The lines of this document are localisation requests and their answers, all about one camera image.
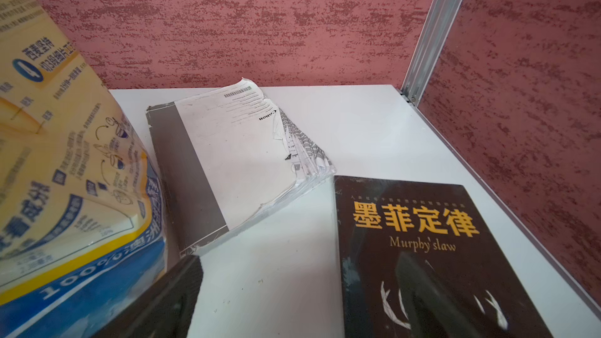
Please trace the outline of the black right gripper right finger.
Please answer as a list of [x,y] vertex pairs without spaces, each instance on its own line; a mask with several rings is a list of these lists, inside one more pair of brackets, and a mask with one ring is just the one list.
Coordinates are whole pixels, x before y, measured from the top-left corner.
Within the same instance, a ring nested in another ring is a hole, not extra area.
[[508,337],[476,313],[412,253],[401,253],[395,275],[414,337]]

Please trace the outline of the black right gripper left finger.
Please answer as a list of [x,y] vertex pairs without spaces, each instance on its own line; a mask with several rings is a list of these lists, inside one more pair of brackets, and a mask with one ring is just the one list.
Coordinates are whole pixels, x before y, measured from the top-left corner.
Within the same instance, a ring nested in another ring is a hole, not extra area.
[[94,336],[188,336],[202,281],[200,258],[197,255],[184,256]]

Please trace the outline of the yellow oats bag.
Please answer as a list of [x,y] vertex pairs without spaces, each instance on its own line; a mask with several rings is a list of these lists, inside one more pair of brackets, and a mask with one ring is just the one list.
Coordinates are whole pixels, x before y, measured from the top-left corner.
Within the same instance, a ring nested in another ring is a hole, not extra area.
[[1,335],[90,337],[165,272],[163,193],[37,0],[1,0]]

